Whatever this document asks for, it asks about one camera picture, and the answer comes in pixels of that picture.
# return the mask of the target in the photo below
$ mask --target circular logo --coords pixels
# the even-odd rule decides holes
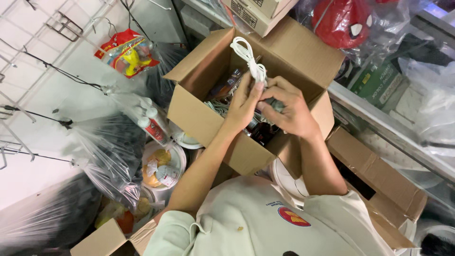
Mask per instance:
[[[281,206],[278,208],[278,214],[285,219],[287,222],[294,224],[300,227],[309,227],[311,226],[306,220],[302,219],[299,215],[295,212],[291,211],[288,207]]]

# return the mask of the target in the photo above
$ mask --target white wall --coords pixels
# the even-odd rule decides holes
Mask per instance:
[[[13,0],[2,0],[0,12],[3,12],[10,2],[13,2]],[[103,3],[101,0],[78,0],[77,2],[83,8],[81,10],[71,0],[38,0],[37,2],[50,13],[53,13],[55,9],[64,4],[64,8],[62,8],[64,13],[80,26],[90,21],[86,13],[94,15]],[[173,7],[169,0],[156,0],[156,2],[163,6]],[[184,41],[183,31],[175,10],[163,10],[147,0],[136,0],[132,13],[152,40],[163,42]],[[16,0],[14,7],[5,15],[8,19],[26,28],[30,33],[36,33],[48,18],[39,10],[33,11],[25,0]],[[123,31],[128,27],[127,11],[119,1],[114,2],[106,17],[116,25],[117,31]],[[133,30],[140,32],[134,22],[131,24]],[[105,19],[100,19],[95,29],[96,34],[93,31],[88,34],[90,40],[97,45],[109,40],[107,35],[109,25]],[[21,45],[29,40],[30,36],[16,29],[5,19],[0,19],[0,38],[14,47],[20,48]],[[58,50],[63,50],[69,43],[68,40],[49,29],[44,30],[39,38]],[[96,48],[91,44],[82,39],[73,44],[76,47],[69,54],[66,54],[66,59],[59,65],[62,70],[72,75],[79,75],[81,79],[87,82],[101,85],[112,82],[116,82],[120,86],[137,86],[141,84],[140,79],[135,81],[128,80],[95,58],[93,54],[96,52]],[[34,40],[31,45],[29,52],[47,62],[53,61],[58,56],[58,52],[42,42]],[[0,54],[12,58],[16,52],[0,42]],[[50,71],[51,75],[48,78],[30,89],[33,82],[45,70],[44,65],[25,54],[20,54],[16,64],[18,68],[9,68],[5,71],[6,78],[4,83],[0,84],[0,90],[15,101],[21,99],[24,93],[30,90],[20,101],[21,106],[26,110],[57,119],[68,117],[74,121],[104,116],[115,111],[114,104],[100,91],[88,85],[75,83],[54,71]],[[0,60],[0,68],[4,65],[7,65],[6,62]],[[0,96],[0,105],[3,104],[10,103]],[[52,111],[57,108],[59,112],[52,114]],[[56,122],[40,117],[35,118],[37,122],[32,124],[26,115],[16,112],[6,122],[20,139],[29,146],[33,153],[71,160],[73,155],[71,154],[70,145],[75,142],[71,133]],[[15,141],[4,129],[0,129],[0,139]],[[61,182],[78,172],[75,169],[71,169],[67,162],[59,160],[37,156],[35,161],[31,163],[30,156],[26,154],[7,155],[7,162],[8,166],[0,170],[0,182],[2,182],[0,186],[0,195],[2,195],[0,196],[0,209],[52,184]]]

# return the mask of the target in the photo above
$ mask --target hand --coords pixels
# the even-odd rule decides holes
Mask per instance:
[[[268,86],[269,89],[264,91],[258,103],[262,115],[282,130],[306,140],[321,133],[318,123],[308,110],[302,91],[282,77],[271,79]],[[271,97],[283,102],[285,108],[282,113],[276,112],[272,106],[262,101]]]
[[[228,114],[221,128],[224,133],[235,136],[253,119],[254,109],[262,95],[264,83],[256,83],[250,91],[250,81],[251,74],[248,71],[243,75],[240,85],[231,100]]]

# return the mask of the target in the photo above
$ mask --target person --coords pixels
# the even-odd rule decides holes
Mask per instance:
[[[251,91],[246,73],[227,117],[202,155],[177,183],[144,256],[383,256],[394,255],[379,236],[365,204],[348,191],[302,92],[282,77]],[[284,103],[278,113],[264,102]],[[300,137],[302,176],[310,196],[303,210],[286,203],[272,182],[240,176],[210,190],[229,145],[254,109]]]

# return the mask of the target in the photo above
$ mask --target person's left hand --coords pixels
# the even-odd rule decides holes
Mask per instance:
[[[264,83],[256,83],[250,91],[250,81],[251,74],[248,71],[243,75],[240,85],[231,100],[228,114],[221,128],[224,133],[235,136],[253,119],[254,109],[262,95]]]

